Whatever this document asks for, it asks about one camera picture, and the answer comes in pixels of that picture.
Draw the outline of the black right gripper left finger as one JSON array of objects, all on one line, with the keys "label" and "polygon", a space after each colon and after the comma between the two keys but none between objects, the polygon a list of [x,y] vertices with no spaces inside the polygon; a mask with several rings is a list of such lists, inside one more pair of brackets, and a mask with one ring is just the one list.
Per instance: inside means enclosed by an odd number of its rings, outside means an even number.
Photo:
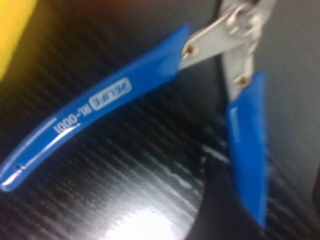
[{"label": "black right gripper left finger", "polygon": [[195,240],[264,240],[262,228],[238,199],[228,165],[209,156],[205,191],[193,224]]}]

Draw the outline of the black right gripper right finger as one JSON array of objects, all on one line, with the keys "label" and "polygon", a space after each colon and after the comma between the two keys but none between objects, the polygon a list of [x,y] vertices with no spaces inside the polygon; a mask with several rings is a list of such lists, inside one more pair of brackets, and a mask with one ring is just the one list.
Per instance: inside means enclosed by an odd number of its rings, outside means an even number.
[{"label": "black right gripper right finger", "polygon": [[314,210],[316,229],[320,233],[320,188],[314,186],[311,194],[311,203]]}]

